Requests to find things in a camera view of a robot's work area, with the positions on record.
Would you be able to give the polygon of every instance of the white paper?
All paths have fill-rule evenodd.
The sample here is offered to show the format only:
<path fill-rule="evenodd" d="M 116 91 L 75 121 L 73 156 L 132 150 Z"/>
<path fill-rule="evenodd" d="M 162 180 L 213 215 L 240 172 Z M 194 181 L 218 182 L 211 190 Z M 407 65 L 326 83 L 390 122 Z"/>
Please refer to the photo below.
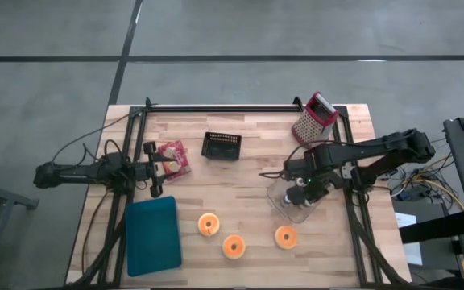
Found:
<path fill-rule="evenodd" d="M 405 213 L 395 213 L 396 222 L 399 228 L 416 224 L 416 216 Z M 422 254 L 420 251 L 420 243 L 412 242 L 404 245 L 406 260 L 410 264 L 422 265 Z"/>

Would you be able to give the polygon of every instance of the snack bag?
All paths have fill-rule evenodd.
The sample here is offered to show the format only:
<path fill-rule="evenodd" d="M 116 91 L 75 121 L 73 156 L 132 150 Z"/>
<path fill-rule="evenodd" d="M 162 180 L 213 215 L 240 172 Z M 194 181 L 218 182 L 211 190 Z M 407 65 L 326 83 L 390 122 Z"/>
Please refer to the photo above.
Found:
<path fill-rule="evenodd" d="M 174 176 L 167 178 L 167 181 L 173 181 L 191 172 L 191 167 L 185 155 L 184 146 L 180 140 L 160 146 L 159 153 L 166 157 L 176 159 L 176 162 L 170 161 L 162 163 L 166 173 L 178 172 Z"/>

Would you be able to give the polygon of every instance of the concrete floor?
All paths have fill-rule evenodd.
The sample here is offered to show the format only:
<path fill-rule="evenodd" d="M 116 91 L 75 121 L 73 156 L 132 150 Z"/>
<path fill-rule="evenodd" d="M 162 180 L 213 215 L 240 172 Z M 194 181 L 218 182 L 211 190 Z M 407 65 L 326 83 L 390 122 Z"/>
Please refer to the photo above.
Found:
<path fill-rule="evenodd" d="M 134 2 L 0 0 L 0 56 L 118 56 Z M 464 54 L 464 0 L 146 0 L 130 54 Z M 116 68 L 0 64 L 0 187 L 40 198 L 36 211 L 14 212 L 0 289 L 62 285 L 86 187 L 31 181 L 102 124 Z M 443 120 L 464 116 L 464 62 L 453 61 L 128 64 L 118 104 L 288 103 L 318 89 L 367 103 L 377 135 L 416 127 L 438 139 Z M 95 149 L 97 135 L 85 142 Z M 81 144 L 60 160 L 80 154 Z M 461 191 L 454 167 L 445 177 Z"/>

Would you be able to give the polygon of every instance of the orange ring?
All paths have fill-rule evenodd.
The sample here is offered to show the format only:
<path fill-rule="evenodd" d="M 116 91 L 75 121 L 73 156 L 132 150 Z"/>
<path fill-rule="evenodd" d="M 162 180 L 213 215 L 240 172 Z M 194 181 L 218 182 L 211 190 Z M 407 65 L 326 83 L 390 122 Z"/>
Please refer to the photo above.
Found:
<path fill-rule="evenodd" d="M 219 218 L 214 213 L 204 213 L 198 218 L 200 234 L 210 237 L 219 230 Z"/>
<path fill-rule="evenodd" d="M 298 234 L 292 226 L 280 226 L 275 232 L 275 242 L 285 250 L 292 249 L 298 243 Z"/>
<path fill-rule="evenodd" d="M 245 241 L 237 234 L 232 234 L 223 241 L 223 254 L 228 259 L 241 258 L 246 249 Z"/>

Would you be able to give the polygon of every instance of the black basket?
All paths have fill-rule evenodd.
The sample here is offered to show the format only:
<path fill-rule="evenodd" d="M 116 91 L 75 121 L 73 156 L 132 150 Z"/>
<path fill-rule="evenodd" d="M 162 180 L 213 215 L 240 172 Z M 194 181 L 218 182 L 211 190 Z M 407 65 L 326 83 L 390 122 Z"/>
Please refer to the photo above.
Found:
<path fill-rule="evenodd" d="M 205 132 L 201 155 L 216 160 L 238 160 L 241 136 Z"/>

